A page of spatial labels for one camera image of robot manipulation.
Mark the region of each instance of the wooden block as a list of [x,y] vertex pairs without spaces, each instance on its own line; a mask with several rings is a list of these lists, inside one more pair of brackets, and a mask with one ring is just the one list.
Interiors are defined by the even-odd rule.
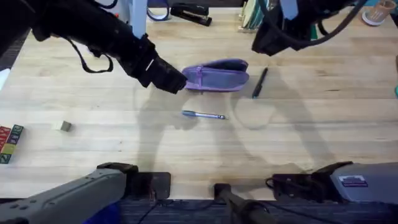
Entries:
[[55,123],[53,125],[53,129],[61,130],[61,131],[69,131],[71,126],[72,126],[71,123],[66,122],[66,121],[61,121],[61,122]]
[[15,144],[10,144],[10,143],[6,143],[3,148],[1,149],[1,154],[9,154],[12,155],[12,153],[14,153],[14,150],[17,146]]
[[8,136],[10,135],[11,128],[6,128],[3,126],[0,126],[0,151],[4,144],[7,141]]
[[11,155],[0,153],[0,164],[8,164],[11,159]]
[[24,127],[15,124],[12,127],[11,134],[8,137],[7,143],[16,145],[18,143],[19,137],[22,134],[22,130],[24,130]]
[[11,156],[14,153],[15,148],[17,147],[18,140],[19,140],[23,130],[24,130],[24,127],[22,127],[20,125],[16,125],[16,124],[12,127],[12,129],[10,129],[7,142],[5,144],[3,143],[3,145],[0,149],[0,164],[8,164],[9,163]]

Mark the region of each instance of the wooden table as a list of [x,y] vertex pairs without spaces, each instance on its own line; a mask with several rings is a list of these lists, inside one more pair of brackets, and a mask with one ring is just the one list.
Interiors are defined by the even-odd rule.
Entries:
[[[147,30],[180,70],[247,60],[251,78],[236,93],[145,89],[119,65],[88,74],[67,41],[39,43],[29,35],[0,92],[0,124],[25,126],[11,163],[0,166],[0,197],[28,197],[112,161],[170,172],[171,198],[212,198],[213,184],[228,182],[246,198],[272,199],[264,179],[274,173],[398,161],[398,30],[390,18],[380,27],[355,19],[323,45],[268,57],[251,51],[254,34],[237,33],[238,13],[211,9],[210,27],[173,18],[149,22]],[[80,48],[91,67],[107,67]],[[267,65],[264,88],[252,100]],[[181,110],[230,119],[192,119]],[[63,120],[73,124],[69,133],[52,130]]]

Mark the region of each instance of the black stapler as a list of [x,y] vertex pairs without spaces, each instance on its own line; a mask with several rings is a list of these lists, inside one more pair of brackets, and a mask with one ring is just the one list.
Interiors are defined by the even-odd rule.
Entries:
[[204,26],[210,26],[212,20],[211,17],[208,17],[209,7],[193,3],[174,3],[170,14]]

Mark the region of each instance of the blue pen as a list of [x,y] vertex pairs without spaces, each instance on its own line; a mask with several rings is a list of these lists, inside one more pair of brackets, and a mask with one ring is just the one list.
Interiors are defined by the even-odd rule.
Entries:
[[194,111],[185,111],[185,110],[182,111],[182,114],[184,114],[185,116],[197,116],[202,118],[228,119],[228,117],[225,115],[205,114],[205,113],[197,113]]

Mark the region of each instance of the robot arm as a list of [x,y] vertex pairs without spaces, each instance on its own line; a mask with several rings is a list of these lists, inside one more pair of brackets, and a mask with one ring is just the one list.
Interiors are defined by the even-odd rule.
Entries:
[[138,167],[108,163],[80,179],[25,200],[0,205],[0,223],[84,223],[131,191]]
[[[138,39],[129,25],[94,0],[7,0],[5,5],[0,21],[10,27],[3,32],[7,35],[2,37],[5,40],[1,41],[0,54],[31,27],[38,41],[62,37],[84,44],[98,55],[116,58],[144,87],[153,83],[176,94],[185,86],[185,76],[159,57],[147,35]],[[83,59],[82,64],[90,72]]]

